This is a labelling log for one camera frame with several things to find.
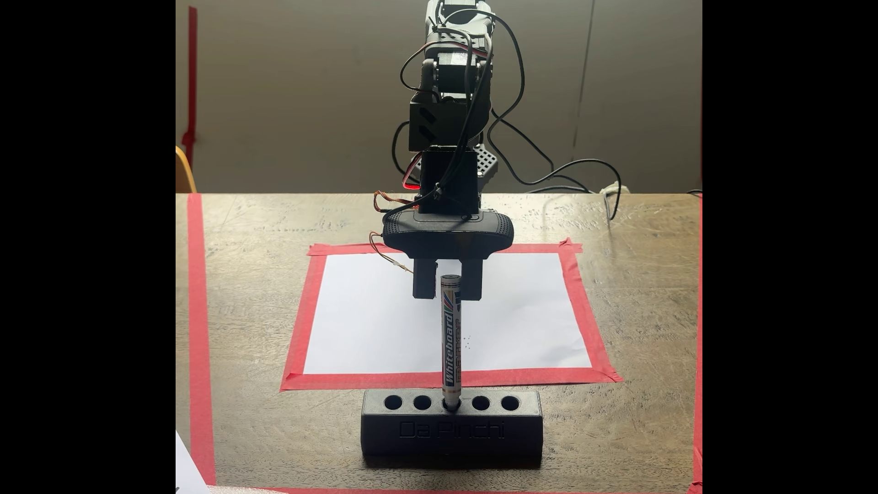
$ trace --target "wall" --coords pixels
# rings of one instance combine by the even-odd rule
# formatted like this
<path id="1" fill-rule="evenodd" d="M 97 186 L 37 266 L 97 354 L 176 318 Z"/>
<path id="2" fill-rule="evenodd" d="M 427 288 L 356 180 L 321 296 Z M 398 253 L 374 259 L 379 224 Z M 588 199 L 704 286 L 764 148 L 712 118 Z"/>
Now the wall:
<path id="1" fill-rule="evenodd" d="M 700 1 L 596 0 L 590 40 L 590 0 L 489 3 L 515 31 L 526 70 L 524 99 L 508 120 L 556 164 L 599 157 L 635 193 L 699 185 Z M 198 9 L 200 192 L 401 189 L 390 143 L 411 92 L 399 83 L 399 67 L 421 45 L 426 1 L 176 2 L 178 145 L 187 123 L 189 6 Z M 492 100 L 500 111 L 515 99 L 519 76 L 499 25 L 494 45 Z M 413 63 L 407 81 L 417 80 Z M 403 162 L 411 156 L 405 136 Z M 522 178 L 549 171 L 503 126 L 494 141 Z M 574 170 L 580 166 L 569 175 L 593 190 L 614 180 L 599 165 Z M 486 192 L 530 188 L 504 167 Z"/>

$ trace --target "black cable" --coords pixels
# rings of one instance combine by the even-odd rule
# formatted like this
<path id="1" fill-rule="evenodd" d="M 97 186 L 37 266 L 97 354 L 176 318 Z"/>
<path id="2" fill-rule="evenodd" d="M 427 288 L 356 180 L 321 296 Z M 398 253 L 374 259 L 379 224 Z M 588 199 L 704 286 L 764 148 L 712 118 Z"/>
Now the black cable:
<path id="1" fill-rule="evenodd" d="M 571 187 L 571 186 L 569 186 L 569 185 L 551 185 L 551 186 L 548 186 L 548 187 L 543 187 L 543 188 L 540 188 L 540 189 L 534 189 L 534 190 L 532 190 L 532 191 L 527 191 L 527 192 L 525 192 L 525 193 L 528 193 L 528 194 L 532 194 L 532 193 L 541 193 L 541 192 L 552 191 L 552 190 L 556 190 L 556 189 L 565 189 L 565 190 L 568 190 L 568 191 L 576 191 L 576 192 L 578 192 L 578 193 L 581 193 L 581 192 L 582 192 L 582 189 L 580 189 L 579 187 Z"/>
<path id="2" fill-rule="evenodd" d="M 436 195 L 436 192 L 437 192 L 437 189 L 433 189 L 427 195 L 421 197 L 418 200 L 413 200 L 412 202 L 409 202 L 408 204 L 403 204 L 400 207 L 395 207 L 394 209 L 387 211 L 385 213 L 385 215 L 381 217 L 381 223 L 382 224 L 387 223 L 387 218 L 389 218 L 391 214 L 396 214 L 400 211 L 405 211 L 406 209 L 410 209 L 412 207 L 420 205 L 421 203 L 423 203 L 427 199 L 431 199 L 433 196 Z"/>
<path id="3" fill-rule="evenodd" d="M 445 173 L 439 180 L 440 188 L 445 187 L 461 168 L 461 163 L 464 161 L 464 155 L 461 153 L 461 150 L 466 148 L 466 143 L 471 139 L 471 137 L 467 135 L 467 130 L 469 130 L 470 127 L 470 117 L 472 117 L 473 108 L 476 107 L 475 101 L 479 97 L 482 88 L 485 87 L 485 81 L 488 80 L 488 71 L 491 69 L 491 59 L 493 58 L 493 43 L 491 42 L 491 36 L 487 33 L 485 34 L 485 44 L 488 48 L 485 58 L 485 70 L 482 73 L 482 78 L 479 79 L 479 85 L 476 86 L 475 92 L 472 93 L 472 104 L 464 117 L 464 126 L 460 130 L 460 138 L 458 138 L 457 146 L 454 148 L 454 154 L 451 155 L 451 159 L 449 160 L 449 166 L 445 169 Z"/>
<path id="4" fill-rule="evenodd" d="M 522 51 L 518 47 L 518 39 L 515 38 L 515 34 L 512 32 L 512 29 L 509 29 L 509 25 L 506 23 L 506 21 L 504 21 L 503 19 L 501 19 L 500 17 L 498 17 L 496 14 L 494 14 L 492 12 L 480 11 L 478 9 L 462 9 L 460 11 L 452 12 L 447 18 L 445 18 L 444 23 L 448 23 L 448 21 L 451 18 L 453 18 L 454 16 L 456 16 L 457 14 L 459 14 L 461 12 L 475 12 L 477 14 L 482 14 L 484 16 L 487 16 L 489 18 L 496 20 L 497 22 L 501 23 L 504 28 L 506 28 L 506 32 L 509 33 L 509 38 L 512 39 L 512 44 L 515 47 L 515 55 L 518 57 L 518 69 L 519 69 L 519 73 L 521 75 L 522 84 L 518 90 L 518 97 L 515 98 L 515 102 L 505 112 L 503 112 L 500 115 L 499 120 L 502 120 L 502 119 L 506 118 L 506 116 L 509 115 L 509 113 L 512 112 L 516 106 L 518 106 L 518 102 L 521 101 L 522 96 L 524 96 L 524 62 L 522 62 Z M 466 120 L 464 121 L 464 132 L 466 130 L 467 124 L 469 123 L 469 116 L 470 116 L 469 113 L 467 113 Z M 497 122 L 498 122 L 498 120 L 495 120 L 494 123 L 491 124 L 491 126 L 488 128 L 488 131 L 486 134 L 488 137 L 488 142 L 491 144 L 491 146 L 494 147 L 494 149 L 497 149 L 497 147 L 493 145 L 493 142 L 491 142 L 491 130 L 493 130 L 494 126 L 497 125 Z M 502 153 L 500 153 L 500 157 L 503 157 L 503 161 L 506 162 L 507 166 L 509 166 L 509 161 L 507 161 L 507 159 L 502 155 Z M 458 168 L 459 168 L 459 165 L 456 165 L 454 163 L 454 158 L 452 157 L 451 166 L 449 166 L 448 170 L 446 170 L 445 175 L 443 176 L 443 181 L 440 183 L 442 185 L 447 185 L 448 181 L 451 179 L 451 177 L 453 177 L 453 174 L 449 174 L 449 172 L 457 173 Z"/>
<path id="5" fill-rule="evenodd" d="M 494 111 L 493 107 L 491 107 L 491 114 L 492 114 L 492 115 L 494 116 L 494 118 L 496 118 L 496 119 L 499 119 L 499 118 L 500 118 L 500 116 L 497 115 L 497 112 Z M 550 170 L 550 171 L 555 171 L 555 164 L 551 161 L 551 159 L 549 159 L 548 156 L 545 155 L 545 153 L 543 153 L 543 151 L 542 151 L 541 149 L 539 149 L 539 148 L 537 147 L 536 144 L 534 144 L 533 141 L 531 141 L 531 140 L 528 138 L 527 135 L 525 135 L 521 130 L 518 130 L 518 128 L 517 128 L 516 126 L 512 125 L 511 123 L 509 123 L 509 122 L 507 122 L 507 121 L 505 121 L 505 120 L 501 120 L 501 122 L 503 122 L 503 124 L 506 125 L 507 127 L 509 127 L 509 128 L 511 128 L 512 130 L 514 130 L 518 135 L 520 135 L 520 136 L 522 137 L 522 139 L 524 139 L 525 141 L 527 141 L 527 143 L 530 144 L 530 147 L 531 147 L 531 148 L 533 148 L 537 153 L 539 153 L 540 156 L 542 156 L 544 160 L 546 160 L 547 162 L 549 162 L 549 170 Z M 580 192 L 583 192 L 583 193 L 593 193 L 592 191 L 588 190 L 588 187 L 582 185 L 580 182 L 578 182 L 578 181 L 576 181 L 576 180 L 574 180 L 574 179 L 572 179 L 572 178 L 570 178 L 570 177 L 567 177 L 566 175 L 556 175 L 555 178 L 564 178 L 564 179 L 570 180 L 571 182 L 573 182 L 574 184 L 576 184 L 576 185 L 578 185 L 579 187 L 582 188 L 582 190 L 580 190 Z"/>
<path id="6" fill-rule="evenodd" d="M 437 2 L 436 2 L 436 11 L 433 12 L 433 17 L 436 19 L 437 24 L 442 23 L 441 19 L 439 19 L 439 11 L 442 9 L 442 6 L 444 4 L 445 4 L 445 2 L 443 2 L 441 0 L 437 0 Z"/>
<path id="7" fill-rule="evenodd" d="M 488 130 L 486 132 L 488 143 L 491 144 L 491 147 L 493 147 L 494 150 L 497 151 L 497 154 L 500 155 L 500 158 L 506 164 L 507 168 L 509 168 L 509 172 L 512 173 L 512 176 L 516 180 L 518 180 L 519 183 L 522 183 L 525 185 L 536 185 L 536 184 L 539 184 L 540 182 L 543 182 L 545 180 L 548 180 L 549 178 L 556 176 L 560 171 L 562 171 L 564 168 L 567 168 L 568 166 L 574 165 L 576 163 L 596 162 L 596 163 L 603 163 L 604 165 L 608 166 L 609 169 L 613 171 L 613 173 L 615 173 L 616 180 L 617 180 L 618 185 L 619 185 L 619 191 L 621 191 L 622 190 L 622 177 L 619 176 L 619 172 L 615 168 L 613 168 L 613 165 L 611 165 L 610 163 L 607 163 L 607 162 L 600 160 L 600 159 L 597 159 L 597 158 L 585 158 L 585 159 L 571 161 L 570 163 L 566 163 L 566 164 L 562 165 L 557 170 L 552 171 L 551 173 L 549 173 L 549 175 L 546 175 L 545 177 L 540 178 L 539 180 L 536 180 L 534 182 L 525 182 L 515 173 L 515 170 L 512 169 L 512 165 L 509 164 L 509 160 L 507 160 L 506 157 L 503 156 L 502 151 L 500 151 L 500 149 L 498 149 L 497 146 L 491 140 L 491 132 L 493 131 L 494 127 L 497 126 L 498 122 L 503 121 L 503 119 L 505 119 L 506 116 L 509 115 L 509 113 L 512 112 L 516 106 L 518 106 L 518 103 L 522 100 L 522 96 L 524 95 L 524 62 L 522 61 L 522 50 L 518 46 L 518 39 L 515 38 L 515 34 L 512 32 L 512 29 L 509 28 L 509 25 L 506 23 L 506 21 L 504 21 L 503 19 L 498 17 L 496 14 L 493 14 L 491 12 L 480 11 L 478 9 L 462 9 L 460 11 L 452 12 L 447 18 L 445 18 L 445 22 L 448 22 L 452 17 L 454 17 L 455 15 L 457 15 L 461 12 L 475 12 L 477 14 L 482 14 L 482 15 L 488 16 L 489 18 L 492 18 L 492 19 L 496 20 L 497 22 L 501 23 L 503 25 L 503 27 L 506 28 L 507 33 L 509 33 L 509 38 L 512 39 L 512 45 L 515 48 L 515 56 L 518 58 L 518 69 L 519 69 L 519 73 L 520 73 L 520 76 L 522 79 L 521 86 L 519 87 L 519 90 L 518 90 L 518 96 L 515 98 L 515 102 L 513 102 L 513 104 L 509 108 L 507 108 L 507 110 L 505 112 L 500 114 L 500 117 L 491 124 L 491 126 L 488 128 Z M 464 131 L 466 129 L 466 123 L 467 122 L 465 121 L 464 122 Z M 443 177 L 443 181 L 440 182 L 440 184 L 445 185 L 447 183 L 448 183 L 448 177 Z M 621 196 L 621 195 L 622 195 L 621 193 L 616 194 L 613 215 L 608 216 L 609 220 L 612 220 L 613 218 L 615 218 L 615 214 L 619 210 L 619 196 Z"/>
<path id="8" fill-rule="evenodd" d="M 460 34 L 461 36 L 466 38 L 466 66 L 464 67 L 464 95 L 466 96 L 466 107 L 469 108 L 472 104 L 470 100 L 470 64 L 472 64 L 472 36 L 466 31 L 460 31 L 459 29 L 452 29 L 450 27 L 438 27 L 436 28 L 437 33 L 450 33 L 450 34 Z"/>
<path id="9" fill-rule="evenodd" d="M 412 54 L 412 56 L 408 57 L 408 60 L 406 60 L 406 63 L 403 63 L 403 64 L 402 64 L 402 69 L 399 70 L 399 80 L 402 82 L 402 85 L 406 86 L 406 88 L 408 88 L 408 89 L 410 89 L 410 90 L 412 90 L 412 91 L 415 91 L 415 92 L 428 92 L 428 93 L 432 94 L 432 95 L 436 98 L 436 103 L 439 103 L 439 100 L 440 100 L 440 98 L 439 98 L 439 93 L 437 93 L 436 91 L 433 91 L 433 90 L 431 90 L 431 89 L 428 90 L 428 89 L 421 89 L 421 88 L 412 87 L 412 86 L 410 86 L 410 85 L 408 85 L 408 84 L 406 83 L 406 79 L 402 78 L 402 73 L 406 70 L 406 67 L 408 67 L 408 63 L 411 62 L 411 61 L 414 59 L 414 57 L 418 56 L 418 54 L 419 54 L 420 52 L 422 52 L 422 51 L 424 51 L 424 50 L 426 50 L 426 49 L 427 49 L 427 46 L 425 45 L 425 46 L 421 47 L 420 50 L 414 52 L 414 53 Z"/>
<path id="10" fill-rule="evenodd" d="M 403 176 L 406 175 L 406 171 L 399 166 L 399 162 L 396 161 L 396 140 L 399 138 L 399 133 L 402 132 L 402 128 L 408 125 L 408 120 L 399 124 L 399 127 L 396 127 L 396 132 L 393 133 L 393 144 L 390 145 L 390 156 L 393 158 L 393 165 L 396 166 L 396 169 L 399 170 L 399 173 L 402 173 Z"/>

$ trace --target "red tape border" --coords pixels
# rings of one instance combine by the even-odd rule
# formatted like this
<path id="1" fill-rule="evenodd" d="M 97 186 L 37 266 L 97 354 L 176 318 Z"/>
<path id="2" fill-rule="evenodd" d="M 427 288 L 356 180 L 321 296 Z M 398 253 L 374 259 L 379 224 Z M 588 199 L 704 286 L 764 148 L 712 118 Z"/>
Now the red tape border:
<path id="1" fill-rule="evenodd" d="M 695 357 L 695 419 L 692 433 L 692 485 L 687 494 L 702 494 L 702 199 L 698 199 L 698 342 Z"/>
<path id="2" fill-rule="evenodd" d="M 213 462 L 211 352 L 207 334 L 205 224 L 201 194 L 186 200 L 189 233 L 189 429 L 192 460 L 206 483 L 216 484 Z"/>
<path id="3" fill-rule="evenodd" d="M 382 243 L 376 244 L 384 253 L 398 253 Z M 314 322 L 314 311 L 320 293 L 320 283 L 329 255 L 369 254 L 374 252 L 368 243 L 327 245 L 316 243 L 308 256 L 311 264 L 305 276 L 305 286 L 299 302 L 299 312 L 293 325 L 290 350 L 287 353 L 281 391 L 291 389 L 366 389 L 366 388 L 435 388 L 441 380 L 439 372 L 397 374 L 305 374 L 308 341 Z M 576 253 L 582 252 L 581 243 L 567 238 L 560 243 L 518 243 L 502 253 L 557 253 L 561 261 L 567 295 L 573 306 L 579 333 L 586 344 L 591 367 L 523 368 L 488 371 L 464 371 L 462 379 L 467 386 L 524 386 L 563 382 L 620 382 L 622 377 L 609 363 L 601 332 L 594 320 L 586 289 L 582 286 Z"/>
<path id="4" fill-rule="evenodd" d="M 198 102 L 198 9 L 189 8 L 189 125 L 180 143 L 186 148 L 189 168 L 193 168 L 195 153 L 195 104 Z"/>
<path id="5" fill-rule="evenodd" d="M 695 412 L 693 433 L 693 482 L 687 494 L 702 494 L 702 226 L 703 209 L 699 206 L 698 231 L 698 332 L 695 363 Z M 205 483 L 216 484 L 213 450 L 213 416 L 211 406 L 210 346 L 207 332 L 207 278 L 205 269 L 204 217 L 201 194 L 193 193 L 186 201 L 189 247 L 189 420 L 192 460 Z M 262 487 L 288 494 L 486 494 L 460 490 L 381 490 Z"/>

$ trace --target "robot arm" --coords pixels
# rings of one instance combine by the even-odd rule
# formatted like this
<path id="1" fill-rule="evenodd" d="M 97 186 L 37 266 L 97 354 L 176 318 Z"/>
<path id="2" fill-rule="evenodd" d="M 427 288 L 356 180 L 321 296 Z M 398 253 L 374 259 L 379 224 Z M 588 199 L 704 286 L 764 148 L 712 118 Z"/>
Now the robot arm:
<path id="1" fill-rule="evenodd" d="M 475 10 L 491 12 L 476 0 L 427 7 L 421 83 L 409 105 L 408 149 L 422 153 L 421 188 L 417 208 L 392 210 L 382 233 L 388 247 L 414 259 L 414 298 L 435 297 L 437 259 L 459 259 L 460 298 L 480 300 L 482 262 L 514 238 L 507 216 L 480 207 L 474 148 L 491 110 L 493 21 Z"/>

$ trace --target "chair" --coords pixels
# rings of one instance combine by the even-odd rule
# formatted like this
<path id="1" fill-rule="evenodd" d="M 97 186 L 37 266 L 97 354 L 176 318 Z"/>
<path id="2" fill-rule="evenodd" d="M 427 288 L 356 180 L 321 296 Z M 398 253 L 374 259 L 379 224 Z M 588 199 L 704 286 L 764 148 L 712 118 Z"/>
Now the chair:
<path id="1" fill-rule="evenodd" d="M 195 193 L 195 179 L 189 160 L 179 146 L 176 147 L 176 193 Z"/>

